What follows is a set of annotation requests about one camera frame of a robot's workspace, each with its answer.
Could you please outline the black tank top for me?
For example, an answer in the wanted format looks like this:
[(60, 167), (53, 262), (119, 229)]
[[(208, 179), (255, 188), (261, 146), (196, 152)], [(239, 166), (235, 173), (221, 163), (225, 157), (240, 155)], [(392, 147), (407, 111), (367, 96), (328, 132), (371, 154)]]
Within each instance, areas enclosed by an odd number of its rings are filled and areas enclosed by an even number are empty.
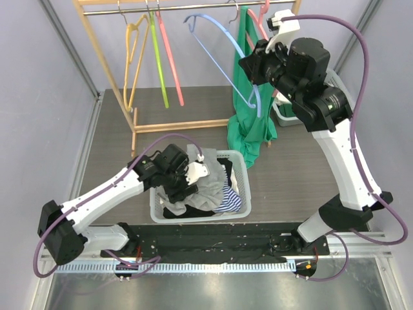
[(207, 163), (208, 176), (196, 182), (197, 192), (175, 204), (161, 201), (166, 219), (211, 217), (226, 212), (239, 212), (242, 199), (238, 193), (233, 163), (218, 158)]

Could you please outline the grey tank top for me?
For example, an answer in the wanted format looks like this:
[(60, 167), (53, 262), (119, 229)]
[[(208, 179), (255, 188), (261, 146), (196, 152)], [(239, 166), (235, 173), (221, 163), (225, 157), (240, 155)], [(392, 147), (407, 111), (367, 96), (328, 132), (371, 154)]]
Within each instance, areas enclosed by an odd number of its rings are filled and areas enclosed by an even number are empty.
[(219, 207), (223, 199), (223, 187), (224, 182), (227, 180), (225, 169), (217, 160), (216, 149), (202, 148), (203, 155), (205, 157), (204, 163), (207, 165), (210, 174), (207, 177), (200, 178), (195, 184), (198, 187), (198, 191), (186, 197), (182, 205), (193, 203), (193, 206), (201, 209), (202, 207), (210, 207), (215, 209)]

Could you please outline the blue hanger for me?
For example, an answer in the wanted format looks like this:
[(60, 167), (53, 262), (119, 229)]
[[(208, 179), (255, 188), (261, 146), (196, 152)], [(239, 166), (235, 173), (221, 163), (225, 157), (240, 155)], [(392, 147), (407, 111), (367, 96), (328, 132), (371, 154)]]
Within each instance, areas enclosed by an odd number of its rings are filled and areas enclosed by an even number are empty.
[[(196, 22), (198, 19), (204, 19), (214, 25), (220, 31), (218, 38), (221, 38), (221, 40), (219, 42), (223, 43), (223, 38), (226, 37), (228, 43), (225, 43), (224, 47), (213, 48), (213, 51), (209, 51), (209, 49), (196, 35)], [(232, 89), (235, 92), (233, 98), (240, 99), (250, 110), (255, 110), (256, 116), (260, 118), (261, 96), (259, 94), (258, 87), (253, 86), (250, 82), (247, 82), (246, 87), (242, 87), (238, 82), (236, 82), (235, 74), (230, 77), (226, 72), (226, 68), (229, 68), (230, 56), (234, 56), (234, 59), (236, 60), (233, 64), (233, 69), (240, 69), (237, 61), (245, 57), (245, 53), (241, 50), (241, 47), (238, 45), (232, 34), (219, 21), (202, 13), (190, 14), (186, 16), (183, 22), (188, 25), (188, 29), (195, 40), (199, 43), (201, 48), (206, 52), (215, 66), (220, 70), (222, 75), (232, 86)]]

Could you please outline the pink hanger with green top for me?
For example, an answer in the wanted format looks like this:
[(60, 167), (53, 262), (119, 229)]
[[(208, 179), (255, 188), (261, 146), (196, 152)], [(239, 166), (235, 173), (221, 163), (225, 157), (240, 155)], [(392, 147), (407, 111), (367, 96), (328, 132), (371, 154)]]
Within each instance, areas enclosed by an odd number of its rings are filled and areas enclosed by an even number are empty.
[[(265, 3), (261, 5), (258, 16), (251, 9), (247, 10), (247, 14), (250, 16), (251, 20), (254, 22), (256, 28), (261, 34), (261, 37), (266, 40), (268, 40), (268, 36), (267, 36), (267, 33), (265, 32), (265, 29), (263, 28), (263, 18), (264, 18), (264, 15), (268, 12), (269, 6), (270, 6), (270, 1), (269, 0), (265, 1)], [(248, 32), (246, 32), (245, 35), (246, 35), (246, 39), (247, 39), (247, 42), (250, 48), (253, 50), (255, 45), (253, 44), (251, 37), (249, 36)], [(275, 99), (276, 95), (277, 95), (277, 90), (273, 92), (272, 98)]]

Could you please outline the blue white striped tank top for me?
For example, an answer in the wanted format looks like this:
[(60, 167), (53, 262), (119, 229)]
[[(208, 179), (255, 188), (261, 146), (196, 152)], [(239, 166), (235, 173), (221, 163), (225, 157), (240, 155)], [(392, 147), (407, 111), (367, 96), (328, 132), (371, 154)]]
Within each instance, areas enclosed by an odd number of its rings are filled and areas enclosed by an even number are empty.
[(213, 211), (215, 213), (239, 212), (242, 206), (242, 199), (239, 194), (230, 186), (223, 187), (223, 199), (219, 207)]

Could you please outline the green tank top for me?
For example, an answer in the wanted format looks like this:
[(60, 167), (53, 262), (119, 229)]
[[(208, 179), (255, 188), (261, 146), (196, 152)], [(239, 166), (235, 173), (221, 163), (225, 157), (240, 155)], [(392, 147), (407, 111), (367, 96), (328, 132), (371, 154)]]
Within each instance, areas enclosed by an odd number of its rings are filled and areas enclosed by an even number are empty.
[(249, 108), (244, 102), (245, 99), (254, 96), (254, 91), (238, 64), (240, 59), (239, 54), (234, 56), (232, 81), (236, 86), (233, 90), (235, 114), (228, 121), (227, 142), (230, 149), (243, 155), (245, 165), (251, 168), (259, 158), (261, 145), (277, 138), (275, 125), (270, 117), (274, 89), (268, 84), (258, 86), (261, 116), (257, 117), (256, 110)]

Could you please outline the lime green hanger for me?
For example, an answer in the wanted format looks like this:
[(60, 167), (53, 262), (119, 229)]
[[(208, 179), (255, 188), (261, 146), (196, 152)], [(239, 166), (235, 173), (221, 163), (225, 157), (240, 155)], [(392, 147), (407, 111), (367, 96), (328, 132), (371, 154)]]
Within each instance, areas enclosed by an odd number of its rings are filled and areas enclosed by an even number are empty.
[(166, 87), (165, 87), (165, 79), (164, 79), (164, 75), (163, 75), (162, 62), (161, 62), (161, 57), (160, 57), (160, 53), (159, 53), (159, 45), (158, 45), (158, 40), (157, 40), (157, 32), (156, 32), (156, 26), (155, 26), (154, 13), (153, 13), (153, 11), (151, 11), (149, 9), (149, 7), (147, 8), (147, 10), (148, 10), (148, 13), (149, 13), (150, 30), (151, 30), (151, 34), (152, 34), (152, 44), (153, 44), (154, 55), (155, 55), (155, 59), (156, 59), (157, 72), (158, 72), (159, 83), (160, 83), (160, 87), (161, 87), (161, 94), (162, 94), (164, 106), (165, 106), (166, 109), (168, 109), (169, 108), (169, 100), (168, 100), (167, 91), (166, 91)]

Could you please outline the yellow velvet hanger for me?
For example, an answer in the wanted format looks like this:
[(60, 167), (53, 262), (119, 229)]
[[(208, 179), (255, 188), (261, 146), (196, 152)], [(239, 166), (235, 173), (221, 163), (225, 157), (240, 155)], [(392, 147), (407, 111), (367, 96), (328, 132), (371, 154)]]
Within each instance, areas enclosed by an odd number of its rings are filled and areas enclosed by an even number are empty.
[[(127, 112), (132, 112), (134, 96), (136, 92), (137, 82), (139, 78), (139, 73), (141, 70), (141, 65), (143, 62), (143, 55), (145, 53), (146, 42), (149, 33), (149, 17), (147, 14), (143, 14), (135, 23), (129, 23), (126, 19), (125, 13), (121, 13), (120, 1), (117, 1), (117, 8), (119, 13), (123, 16), (126, 25), (125, 31), (125, 48), (126, 48), (126, 59), (125, 59), (125, 74), (123, 80), (123, 105)], [(128, 80), (130, 77), (130, 69), (134, 63), (134, 58), (137, 55), (137, 46), (141, 42), (141, 49), (138, 53), (136, 69), (134, 71), (133, 83), (128, 95)]]

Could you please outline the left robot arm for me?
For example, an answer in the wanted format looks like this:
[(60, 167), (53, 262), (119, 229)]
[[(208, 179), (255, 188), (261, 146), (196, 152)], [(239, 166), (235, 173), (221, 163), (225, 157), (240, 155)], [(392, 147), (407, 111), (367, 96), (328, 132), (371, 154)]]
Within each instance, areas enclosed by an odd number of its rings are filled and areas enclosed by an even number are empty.
[(37, 233), (56, 265), (70, 263), (83, 252), (112, 250), (129, 258), (136, 253), (137, 238), (125, 223), (91, 227), (100, 216), (129, 198), (163, 187), (169, 200), (180, 202), (197, 192), (197, 181), (206, 171), (204, 154), (195, 158), (175, 144), (151, 156), (140, 154), (108, 181), (61, 205), (54, 200), (41, 209)]

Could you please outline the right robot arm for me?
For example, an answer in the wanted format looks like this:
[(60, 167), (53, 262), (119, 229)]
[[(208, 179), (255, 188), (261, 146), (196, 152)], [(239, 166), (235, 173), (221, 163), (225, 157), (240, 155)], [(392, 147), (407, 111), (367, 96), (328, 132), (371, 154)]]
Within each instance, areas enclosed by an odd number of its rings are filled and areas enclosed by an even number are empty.
[(255, 85), (273, 86), (290, 100), (296, 117), (321, 147), (339, 193), (292, 232), (295, 253), (308, 254), (315, 241), (330, 231), (358, 229), (393, 200), (378, 186), (368, 190), (359, 174), (350, 144), (352, 109), (345, 93), (326, 83), (330, 53), (317, 39), (301, 37), (290, 46), (259, 40), (239, 66)]

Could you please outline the folded green garment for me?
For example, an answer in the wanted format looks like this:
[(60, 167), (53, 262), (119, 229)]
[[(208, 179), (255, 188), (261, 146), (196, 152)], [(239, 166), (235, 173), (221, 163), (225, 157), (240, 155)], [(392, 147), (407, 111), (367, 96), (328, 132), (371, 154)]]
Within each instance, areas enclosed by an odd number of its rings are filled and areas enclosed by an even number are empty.
[(291, 103), (283, 103), (280, 106), (278, 106), (278, 109), (280, 114), (285, 118), (294, 118), (296, 116), (294, 114), (294, 111), (292, 110)]

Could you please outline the white perforated front basket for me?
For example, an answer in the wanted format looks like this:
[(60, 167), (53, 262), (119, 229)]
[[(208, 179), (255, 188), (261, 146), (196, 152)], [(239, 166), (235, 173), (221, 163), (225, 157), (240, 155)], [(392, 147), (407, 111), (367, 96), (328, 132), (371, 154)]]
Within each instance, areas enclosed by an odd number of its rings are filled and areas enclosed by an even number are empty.
[(197, 182), (198, 191), (172, 203), (162, 187), (150, 190), (150, 216), (156, 223), (230, 221), (252, 210), (247, 166), (236, 150), (205, 149), (209, 175)]

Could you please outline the white perforated basket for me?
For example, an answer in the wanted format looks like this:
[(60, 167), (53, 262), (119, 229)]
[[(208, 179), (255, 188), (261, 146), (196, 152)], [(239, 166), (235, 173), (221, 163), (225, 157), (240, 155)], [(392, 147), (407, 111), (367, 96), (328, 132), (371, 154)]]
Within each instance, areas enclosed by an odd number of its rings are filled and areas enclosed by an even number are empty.
[[(342, 82), (341, 78), (336, 74), (336, 72), (327, 68), (327, 74), (325, 76), (324, 86), (326, 87), (321, 98), (325, 99), (330, 104), (330, 109), (336, 110), (339, 108), (339, 99), (346, 97), (347, 103), (352, 109), (354, 109), (355, 101), (352, 99), (349, 91)], [(294, 118), (285, 118), (283, 117), (278, 109), (283, 103), (291, 103), (282, 93), (277, 91), (275, 99), (273, 98), (272, 108), (275, 111), (277, 122), (281, 127), (288, 127), (293, 125), (302, 124), (301, 120), (295, 116)]]
[(172, 203), (162, 187), (150, 190), (150, 216), (156, 223), (230, 221), (252, 210), (247, 166), (236, 150), (205, 149), (209, 175), (197, 182), (198, 191)]

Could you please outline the white perforated back basket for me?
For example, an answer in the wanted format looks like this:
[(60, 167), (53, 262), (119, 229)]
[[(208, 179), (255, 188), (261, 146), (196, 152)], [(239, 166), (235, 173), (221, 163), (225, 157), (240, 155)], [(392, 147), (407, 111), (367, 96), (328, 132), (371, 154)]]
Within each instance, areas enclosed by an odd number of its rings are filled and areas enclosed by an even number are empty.
[[(336, 74), (336, 72), (327, 68), (327, 74), (325, 76), (324, 86), (326, 87), (321, 98), (325, 99), (330, 104), (330, 109), (336, 110), (339, 108), (339, 99), (346, 97), (347, 103), (352, 109), (354, 109), (355, 101), (352, 99), (349, 91), (342, 82), (341, 78)], [(283, 103), (291, 103), (282, 93), (277, 91), (275, 99), (273, 98), (272, 108), (275, 111), (277, 122), (281, 127), (288, 127), (293, 125), (302, 124), (301, 120), (295, 116), (294, 118), (285, 118), (283, 117), (278, 109)]]

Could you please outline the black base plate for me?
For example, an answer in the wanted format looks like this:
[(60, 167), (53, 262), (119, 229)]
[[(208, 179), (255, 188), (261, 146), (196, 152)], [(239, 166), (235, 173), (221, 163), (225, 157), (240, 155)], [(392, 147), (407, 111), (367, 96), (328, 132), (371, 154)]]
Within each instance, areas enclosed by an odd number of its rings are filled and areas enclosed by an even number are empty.
[(135, 238), (120, 258), (160, 256), (164, 264), (269, 264), (289, 256), (328, 256), (327, 238), (298, 250), (291, 241), (296, 222), (132, 225)]

